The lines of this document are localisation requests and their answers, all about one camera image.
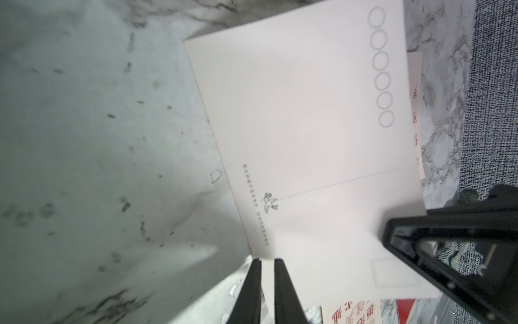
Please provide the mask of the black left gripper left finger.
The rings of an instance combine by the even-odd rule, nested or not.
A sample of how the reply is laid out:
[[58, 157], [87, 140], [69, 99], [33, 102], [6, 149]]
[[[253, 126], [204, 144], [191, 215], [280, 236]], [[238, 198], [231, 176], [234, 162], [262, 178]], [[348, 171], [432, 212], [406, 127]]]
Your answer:
[[253, 259], [227, 324], [259, 324], [262, 261]]

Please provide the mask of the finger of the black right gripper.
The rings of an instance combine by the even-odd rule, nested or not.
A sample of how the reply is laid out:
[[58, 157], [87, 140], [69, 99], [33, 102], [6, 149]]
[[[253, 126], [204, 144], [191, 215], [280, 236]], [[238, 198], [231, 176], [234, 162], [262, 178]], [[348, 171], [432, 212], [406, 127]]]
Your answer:
[[[482, 262], [462, 274], [428, 243], [473, 243]], [[517, 188], [496, 185], [484, 201], [387, 221], [383, 246], [482, 323], [517, 322]]]

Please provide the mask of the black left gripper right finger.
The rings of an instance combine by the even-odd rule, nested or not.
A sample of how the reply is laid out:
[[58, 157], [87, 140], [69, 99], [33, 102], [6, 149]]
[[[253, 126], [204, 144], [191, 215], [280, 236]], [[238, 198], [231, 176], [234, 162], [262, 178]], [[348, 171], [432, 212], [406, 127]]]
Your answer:
[[275, 323], [308, 324], [283, 259], [274, 260]]

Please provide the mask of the pink card four text rows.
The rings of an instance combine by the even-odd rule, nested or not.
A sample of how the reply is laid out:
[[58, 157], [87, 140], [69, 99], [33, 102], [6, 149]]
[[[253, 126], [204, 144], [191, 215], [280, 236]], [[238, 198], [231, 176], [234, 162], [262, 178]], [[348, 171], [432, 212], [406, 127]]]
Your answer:
[[341, 305], [323, 306], [322, 321], [330, 324], [382, 323], [381, 300], [345, 302]]

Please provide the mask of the white postcard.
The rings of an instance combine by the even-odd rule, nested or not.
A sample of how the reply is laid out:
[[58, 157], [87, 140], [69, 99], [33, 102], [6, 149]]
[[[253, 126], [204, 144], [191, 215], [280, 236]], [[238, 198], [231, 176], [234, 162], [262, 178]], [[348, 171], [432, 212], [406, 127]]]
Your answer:
[[185, 46], [268, 306], [277, 258], [305, 308], [438, 296], [381, 242], [426, 213], [402, 1], [322, 1]]

